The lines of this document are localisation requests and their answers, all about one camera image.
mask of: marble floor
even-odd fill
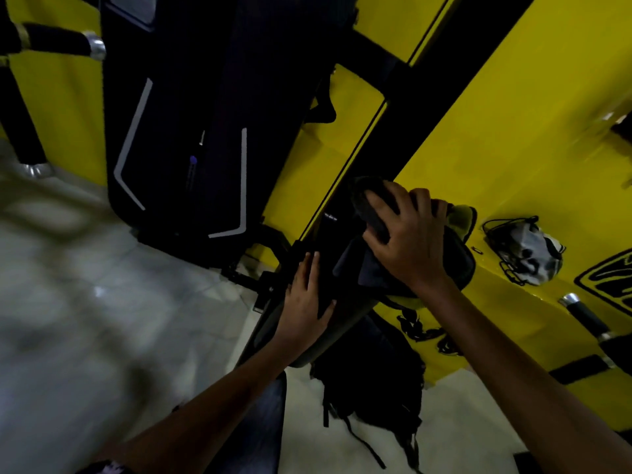
[[[138,244],[103,193],[0,171],[0,472],[72,473],[230,371],[254,294]],[[322,385],[288,369],[281,473],[382,472],[342,422],[322,426]],[[521,444],[478,378],[426,392],[422,470],[515,472]],[[391,433],[353,421],[391,473]]]

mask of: gray stripe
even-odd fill
[[[224,238],[233,234],[242,234],[246,232],[246,163],[248,160],[248,143],[246,128],[241,130],[241,193],[240,193],[240,224],[236,229],[228,231],[216,232],[209,235],[209,238]]]
[[[143,211],[145,211],[145,206],[143,206],[142,203],[138,201],[138,198],[134,195],[134,193],[131,192],[129,186],[127,186],[127,184],[125,184],[122,180],[121,174],[122,169],[125,166],[125,161],[127,161],[127,155],[130,154],[131,143],[134,141],[134,136],[136,136],[138,123],[140,122],[140,118],[143,116],[143,111],[145,111],[145,105],[147,104],[147,98],[149,98],[149,92],[151,92],[153,86],[154,82],[147,78],[145,88],[143,89],[143,93],[140,95],[140,101],[136,107],[136,112],[134,113],[134,117],[131,119],[130,129],[128,130],[127,136],[125,136],[125,141],[122,144],[121,154],[119,154],[119,159],[115,166],[115,180],[121,185],[122,189],[125,190],[125,193],[127,193]]]

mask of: person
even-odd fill
[[[632,472],[632,447],[512,342],[454,285],[442,264],[447,203],[435,214],[430,192],[410,194],[386,182],[399,214],[375,193],[367,199],[391,238],[363,237],[377,259],[437,318],[545,472]],[[253,402],[325,331],[332,303],[318,319],[319,254],[307,254],[286,294],[276,333],[265,347],[158,424],[105,450],[90,473],[198,474],[209,465]]]

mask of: backpack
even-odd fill
[[[342,419],[385,469],[375,450],[353,433],[349,416],[355,413],[362,422],[391,431],[408,465],[419,472],[415,434],[422,423],[424,371],[404,335],[371,311],[312,364],[312,377],[325,386],[324,426],[330,414]]]

